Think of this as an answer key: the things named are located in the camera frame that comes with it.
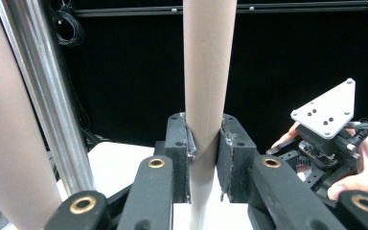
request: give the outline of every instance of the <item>beige pole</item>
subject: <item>beige pole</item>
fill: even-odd
[[[61,203],[35,115],[0,23],[0,211],[40,229]]]
[[[237,1],[183,5],[186,121],[197,148],[190,167],[191,229],[200,229],[213,184]]]

